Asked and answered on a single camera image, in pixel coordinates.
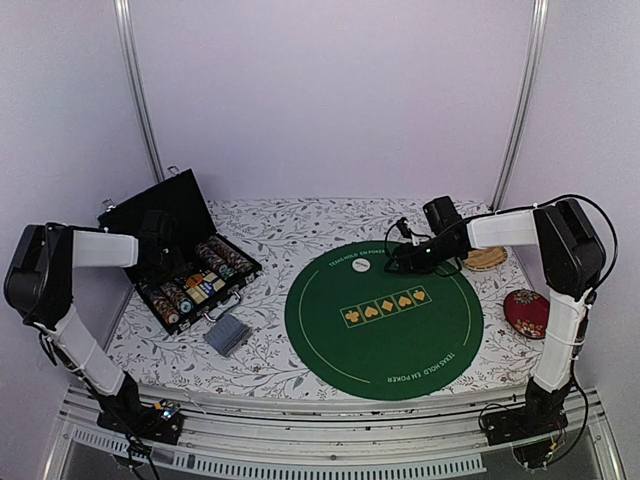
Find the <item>white dealer button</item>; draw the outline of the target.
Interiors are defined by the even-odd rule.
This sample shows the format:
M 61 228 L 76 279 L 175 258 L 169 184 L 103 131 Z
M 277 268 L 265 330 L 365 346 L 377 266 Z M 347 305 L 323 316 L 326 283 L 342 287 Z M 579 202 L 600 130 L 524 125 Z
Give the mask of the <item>white dealer button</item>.
M 365 273 L 370 270 L 371 263 L 366 258 L 355 258 L 351 263 L 352 269 L 358 273 Z

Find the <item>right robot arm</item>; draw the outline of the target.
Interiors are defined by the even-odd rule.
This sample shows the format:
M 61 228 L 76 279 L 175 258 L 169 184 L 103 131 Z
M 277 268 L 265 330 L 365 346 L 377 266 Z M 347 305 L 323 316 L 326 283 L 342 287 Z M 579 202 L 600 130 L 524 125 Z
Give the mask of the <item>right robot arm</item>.
M 541 358 L 527 384 L 526 407 L 517 415 L 517 427 L 527 436 L 539 435 L 554 422 L 556 410 L 576 386 L 575 362 L 585 341 L 589 310 L 617 260 L 606 254 L 583 210 L 586 200 L 564 194 L 541 204 L 462 217 L 450 197 L 439 197 L 423 207 L 430 234 L 416 234 L 400 219 L 394 226 L 406 243 L 383 249 L 385 272 L 428 275 L 450 259 L 467 258 L 473 250 L 537 247 L 550 289 L 550 310 Z

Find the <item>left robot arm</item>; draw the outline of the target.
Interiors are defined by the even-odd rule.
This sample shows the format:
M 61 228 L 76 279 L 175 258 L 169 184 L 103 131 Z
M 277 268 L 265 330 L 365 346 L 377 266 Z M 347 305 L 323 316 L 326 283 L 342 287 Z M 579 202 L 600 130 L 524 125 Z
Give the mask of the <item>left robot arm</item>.
M 143 279 L 178 273 L 182 258 L 176 220 L 151 210 L 134 234 L 61 223 L 29 224 L 4 280 L 4 297 L 22 322 L 37 329 L 51 356 L 65 362 L 102 401 L 113 401 L 111 419 L 128 434 L 148 426 L 137 403 L 136 382 L 117 366 L 89 331 L 74 304 L 73 276 L 80 268 L 134 268 Z

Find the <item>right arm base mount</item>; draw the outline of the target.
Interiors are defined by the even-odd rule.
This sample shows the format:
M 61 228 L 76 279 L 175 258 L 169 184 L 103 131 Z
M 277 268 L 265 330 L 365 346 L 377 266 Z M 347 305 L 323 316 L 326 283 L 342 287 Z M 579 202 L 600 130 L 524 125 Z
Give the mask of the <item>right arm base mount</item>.
M 507 407 L 489 403 L 479 413 L 478 425 L 488 444 L 493 446 L 553 432 L 562 433 L 568 426 L 568 420 L 563 411 L 546 419 L 536 419 L 527 415 L 524 406 Z

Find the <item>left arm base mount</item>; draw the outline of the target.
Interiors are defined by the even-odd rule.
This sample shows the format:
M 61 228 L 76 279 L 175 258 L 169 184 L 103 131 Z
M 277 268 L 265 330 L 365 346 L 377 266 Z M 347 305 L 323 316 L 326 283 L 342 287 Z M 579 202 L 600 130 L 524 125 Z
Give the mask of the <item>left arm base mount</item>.
M 102 406 L 97 425 L 135 440 L 150 440 L 167 445 L 177 445 L 185 417 L 178 402 L 159 400 L 152 406 L 123 410 Z

